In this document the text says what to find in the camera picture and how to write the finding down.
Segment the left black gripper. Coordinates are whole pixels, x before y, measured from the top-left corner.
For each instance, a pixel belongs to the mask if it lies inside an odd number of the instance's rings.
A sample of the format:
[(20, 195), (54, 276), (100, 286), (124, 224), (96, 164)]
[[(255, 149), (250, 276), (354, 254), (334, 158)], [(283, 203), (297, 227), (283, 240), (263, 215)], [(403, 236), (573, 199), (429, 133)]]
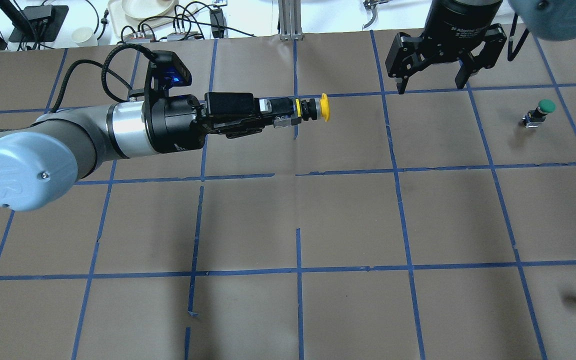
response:
[[(257, 98), (247, 92), (206, 92), (204, 95), (208, 133), (235, 139), (261, 133), (277, 119), (296, 111), (290, 97)], [(194, 95), (167, 96), (145, 102), (145, 125), (156, 153), (201, 150), (207, 132), (203, 127), (203, 105)]]

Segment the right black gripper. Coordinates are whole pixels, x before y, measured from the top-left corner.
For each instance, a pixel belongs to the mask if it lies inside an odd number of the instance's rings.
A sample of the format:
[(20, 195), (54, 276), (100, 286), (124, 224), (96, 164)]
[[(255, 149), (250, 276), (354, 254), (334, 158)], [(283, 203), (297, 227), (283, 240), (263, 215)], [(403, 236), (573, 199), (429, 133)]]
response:
[[(395, 79), (397, 93), (403, 95), (409, 79), (431, 61), (460, 60), (455, 76), (459, 90), (480, 69), (493, 68), (507, 41), (502, 25), (492, 23), (501, 5), (500, 0), (433, 0), (421, 36), (398, 33), (388, 51), (385, 68)], [(482, 50), (473, 55), (481, 43)]]

